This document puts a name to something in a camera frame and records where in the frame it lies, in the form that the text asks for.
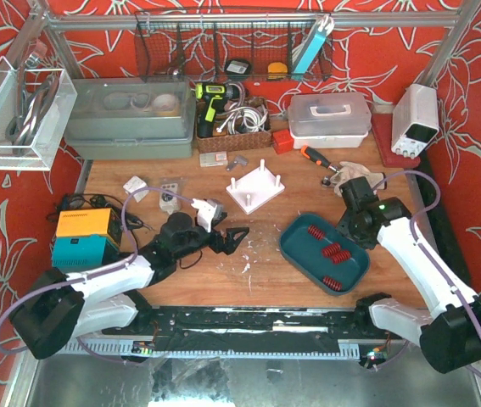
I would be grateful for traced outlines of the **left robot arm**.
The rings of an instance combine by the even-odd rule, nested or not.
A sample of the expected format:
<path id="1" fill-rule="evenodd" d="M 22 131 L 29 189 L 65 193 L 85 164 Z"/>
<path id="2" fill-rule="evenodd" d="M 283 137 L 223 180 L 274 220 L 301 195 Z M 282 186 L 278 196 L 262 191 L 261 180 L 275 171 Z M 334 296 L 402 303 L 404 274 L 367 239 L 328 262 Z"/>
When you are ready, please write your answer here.
<path id="1" fill-rule="evenodd" d="M 204 248 L 233 254 L 248 233 L 247 227 L 205 229 L 177 212 L 150 243 L 126 259 L 82 272 L 45 271 L 8 319 L 31 354 L 44 360 L 73 338 L 131 325 L 148 307 L 136 290 L 162 282 L 181 259 Z"/>

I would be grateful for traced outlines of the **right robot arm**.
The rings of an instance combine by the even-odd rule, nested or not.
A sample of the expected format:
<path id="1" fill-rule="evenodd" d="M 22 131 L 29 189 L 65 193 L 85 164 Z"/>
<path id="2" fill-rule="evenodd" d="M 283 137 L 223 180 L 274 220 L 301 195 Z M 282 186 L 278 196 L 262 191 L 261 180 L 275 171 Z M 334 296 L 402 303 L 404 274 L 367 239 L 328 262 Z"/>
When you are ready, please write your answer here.
<path id="1" fill-rule="evenodd" d="M 408 208 L 398 198 L 381 199 L 364 176 L 339 190 L 346 210 L 338 230 L 363 248 L 385 248 L 427 307 L 413 309 L 375 294 L 368 320 L 418 346 L 440 373 L 481 360 L 481 297 L 430 246 Z"/>

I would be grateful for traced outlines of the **grey timer controller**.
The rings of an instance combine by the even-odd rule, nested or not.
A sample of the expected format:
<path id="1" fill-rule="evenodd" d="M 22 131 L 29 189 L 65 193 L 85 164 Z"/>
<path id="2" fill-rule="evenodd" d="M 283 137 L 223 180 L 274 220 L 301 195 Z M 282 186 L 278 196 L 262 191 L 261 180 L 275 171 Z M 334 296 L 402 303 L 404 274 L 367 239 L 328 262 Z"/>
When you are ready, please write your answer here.
<path id="1" fill-rule="evenodd" d="M 166 182 L 160 186 L 166 192 L 159 195 L 159 208 L 171 215 L 181 209 L 181 200 L 176 196 L 179 193 L 180 184 L 177 182 Z"/>

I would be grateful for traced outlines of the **beige work glove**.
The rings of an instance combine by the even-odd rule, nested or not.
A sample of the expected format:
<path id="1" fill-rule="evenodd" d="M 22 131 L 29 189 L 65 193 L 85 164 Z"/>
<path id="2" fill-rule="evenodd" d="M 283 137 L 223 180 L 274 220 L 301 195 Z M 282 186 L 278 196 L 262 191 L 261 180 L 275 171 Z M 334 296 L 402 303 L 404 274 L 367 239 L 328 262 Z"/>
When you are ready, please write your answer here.
<path id="1" fill-rule="evenodd" d="M 338 197 L 342 197 L 340 186 L 354 178 L 365 177 L 371 187 L 375 187 L 385 178 L 383 172 L 372 172 L 362 164 L 340 161 L 339 166 L 338 172 L 331 177 L 333 191 Z"/>

